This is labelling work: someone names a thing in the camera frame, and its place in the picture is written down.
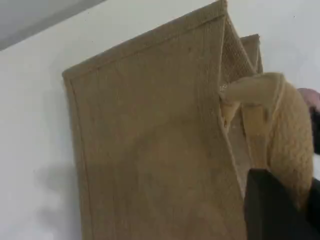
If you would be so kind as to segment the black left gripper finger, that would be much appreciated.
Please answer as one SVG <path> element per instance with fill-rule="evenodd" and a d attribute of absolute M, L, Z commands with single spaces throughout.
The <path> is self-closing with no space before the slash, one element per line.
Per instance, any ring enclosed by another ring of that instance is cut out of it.
<path fill-rule="evenodd" d="M 284 186 L 265 169 L 250 169 L 244 197 L 248 240 L 311 240 L 313 228 Z"/>
<path fill-rule="evenodd" d="M 307 202 L 307 221 L 320 235 L 320 181 L 312 179 L 312 185 Z"/>

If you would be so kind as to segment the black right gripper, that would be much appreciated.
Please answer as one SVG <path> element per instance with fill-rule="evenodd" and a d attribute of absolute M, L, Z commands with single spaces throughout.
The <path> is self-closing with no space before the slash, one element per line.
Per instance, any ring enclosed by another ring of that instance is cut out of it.
<path fill-rule="evenodd" d="M 320 154 L 320 113 L 315 107 L 309 108 L 311 125 L 312 125 L 312 139 L 313 139 L 313 148 L 314 153 Z"/>

